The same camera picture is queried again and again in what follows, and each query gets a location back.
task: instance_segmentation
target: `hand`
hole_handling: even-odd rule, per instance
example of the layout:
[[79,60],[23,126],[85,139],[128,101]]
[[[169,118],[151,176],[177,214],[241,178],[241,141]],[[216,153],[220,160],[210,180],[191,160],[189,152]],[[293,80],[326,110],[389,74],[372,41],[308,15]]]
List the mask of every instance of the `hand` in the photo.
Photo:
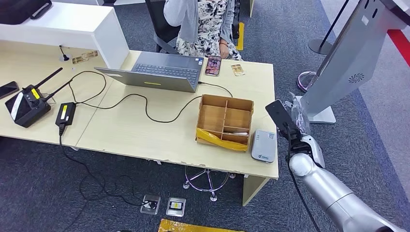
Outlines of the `hand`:
[[228,58],[229,49],[228,49],[228,46],[227,46],[227,45],[225,45],[225,44],[223,44],[223,43],[219,44],[219,51],[220,51],[220,57],[221,57],[222,59]]

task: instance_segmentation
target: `metal plate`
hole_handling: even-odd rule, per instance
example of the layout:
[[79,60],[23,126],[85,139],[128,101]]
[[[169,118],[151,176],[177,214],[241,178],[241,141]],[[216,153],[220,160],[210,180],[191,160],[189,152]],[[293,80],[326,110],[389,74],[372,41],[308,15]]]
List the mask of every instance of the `metal plate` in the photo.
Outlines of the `metal plate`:
[[140,212],[143,213],[143,214],[156,215],[158,213],[158,209],[160,208],[161,197],[153,196],[153,195],[145,195],[143,202],[145,202],[145,201],[156,201],[157,202],[157,207],[155,207],[155,209],[152,209],[152,208],[149,207],[148,204],[142,205]]
[[186,201],[187,200],[184,198],[170,197],[168,200],[166,214],[169,216],[176,217],[184,216]]

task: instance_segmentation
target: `woman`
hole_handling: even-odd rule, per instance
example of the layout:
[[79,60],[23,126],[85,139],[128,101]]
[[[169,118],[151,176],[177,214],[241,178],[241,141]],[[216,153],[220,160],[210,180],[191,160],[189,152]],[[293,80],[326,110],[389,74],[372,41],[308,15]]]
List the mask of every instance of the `woman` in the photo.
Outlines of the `woman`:
[[242,60],[231,40],[235,0],[166,0],[165,19],[181,25],[176,49],[186,56]]

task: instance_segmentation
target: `laptop keyboard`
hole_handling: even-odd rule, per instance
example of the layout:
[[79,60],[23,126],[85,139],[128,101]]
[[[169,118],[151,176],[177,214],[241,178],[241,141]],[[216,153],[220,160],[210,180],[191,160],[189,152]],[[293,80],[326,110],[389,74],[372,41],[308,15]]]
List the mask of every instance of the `laptop keyboard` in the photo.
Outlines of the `laptop keyboard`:
[[153,75],[168,75],[168,76],[176,76],[176,77],[184,77],[187,78],[191,85],[195,86],[196,77],[198,74],[198,70],[194,69],[181,69],[181,68],[170,68],[164,66],[155,66],[155,65],[148,65],[148,64],[136,64],[133,68],[134,72],[139,73],[148,73]]

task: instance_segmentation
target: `black router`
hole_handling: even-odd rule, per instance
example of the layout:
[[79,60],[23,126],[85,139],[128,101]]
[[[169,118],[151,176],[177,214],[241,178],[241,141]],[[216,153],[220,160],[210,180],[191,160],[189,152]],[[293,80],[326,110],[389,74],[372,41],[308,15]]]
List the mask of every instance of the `black router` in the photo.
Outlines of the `black router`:
[[9,110],[10,116],[12,117],[15,124],[28,128],[51,110],[51,106],[47,103],[47,101],[62,88],[68,85],[71,80],[51,93],[46,98],[43,97],[38,88],[42,84],[50,80],[57,73],[59,73],[62,69],[63,68],[57,69],[55,72],[53,72],[51,75],[49,75],[47,78],[45,78],[35,86],[29,85],[26,88],[23,88],[19,93],[6,101],[6,107]]

